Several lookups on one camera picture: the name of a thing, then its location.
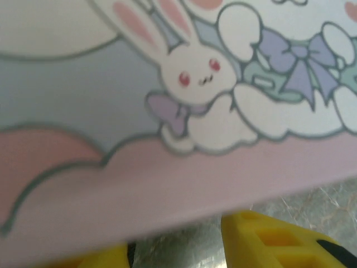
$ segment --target yellow plastic object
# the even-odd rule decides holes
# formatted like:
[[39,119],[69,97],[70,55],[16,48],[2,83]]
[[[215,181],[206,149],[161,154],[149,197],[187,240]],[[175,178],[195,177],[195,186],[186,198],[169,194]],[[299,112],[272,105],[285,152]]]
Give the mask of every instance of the yellow plastic object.
[[127,245],[37,268],[129,268]]
[[228,268],[345,268],[317,240],[330,237],[252,211],[222,218]]

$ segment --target red eye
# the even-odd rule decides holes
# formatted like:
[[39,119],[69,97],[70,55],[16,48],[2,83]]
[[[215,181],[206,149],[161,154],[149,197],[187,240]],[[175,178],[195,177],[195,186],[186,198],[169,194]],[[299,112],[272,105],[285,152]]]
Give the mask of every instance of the red eye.
[[219,71],[221,69],[221,65],[216,59],[210,59],[210,67],[213,71]]
[[190,84],[190,75],[188,74],[188,72],[183,71],[180,76],[178,77],[181,85],[183,87],[188,87]]

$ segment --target gray floor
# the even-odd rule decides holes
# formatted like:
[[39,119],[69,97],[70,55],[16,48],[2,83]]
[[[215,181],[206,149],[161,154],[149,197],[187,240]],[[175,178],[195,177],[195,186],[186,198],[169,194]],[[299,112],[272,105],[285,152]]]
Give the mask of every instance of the gray floor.
[[[357,255],[357,179],[252,209],[325,233]],[[134,268],[226,268],[220,217],[138,243]]]

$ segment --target purple bow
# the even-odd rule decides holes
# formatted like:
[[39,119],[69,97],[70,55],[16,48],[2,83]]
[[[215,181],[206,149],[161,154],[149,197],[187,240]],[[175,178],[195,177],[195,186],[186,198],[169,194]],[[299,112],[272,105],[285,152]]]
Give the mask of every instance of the purple bow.
[[147,97],[152,113],[163,123],[169,124],[176,136],[182,136],[190,114],[203,114],[207,106],[183,106],[162,93],[152,93]]
[[337,62],[321,34],[315,35],[307,46],[291,45],[280,34],[268,29],[263,30],[262,37],[259,50],[267,57],[271,68],[289,75],[282,91],[299,92],[313,105],[311,70],[325,102],[329,100],[339,83],[328,68],[336,68]]

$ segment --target white bunny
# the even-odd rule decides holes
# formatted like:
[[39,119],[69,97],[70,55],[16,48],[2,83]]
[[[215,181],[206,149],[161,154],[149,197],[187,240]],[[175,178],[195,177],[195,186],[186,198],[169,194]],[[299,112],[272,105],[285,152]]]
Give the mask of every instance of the white bunny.
[[[200,1],[184,0],[189,10],[199,18],[216,23],[226,48],[237,59],[249,62],[254,55],[267,70],[269,58],[258,48],[265,28],[272,29],[287,40],[306,42],[321,34],[321,40],[337,56],[336,68],[341,70],[355,61],[355,49],[350,36],[357,35],[356,7],[349,1],[309,0],[227,0],[210,1],[211,8]],[[329,98],[318,88],[310,100],[284,103],[271,99],[262,91],[234,91],[237,106],[256,130],[269,138],[282,138],[288,132],[303,137],[324,137],[343,127],[357,132],[357,96],[345,85],[336,84]]]
[[257,134],[232,107],[230,91],[237,83],[237,75],[230,61],[217,49],[200,42],[180,1],[152,3],[183,39],[182,44],[170,49],[163,32],[131,0],[96,1],[113,26],[146,59],[160,67],[166,95],[149,94],[147,104],[163,122],[160,133],[167,146],[179,153],[195,148],[222,152],[239,143],[256,141]]

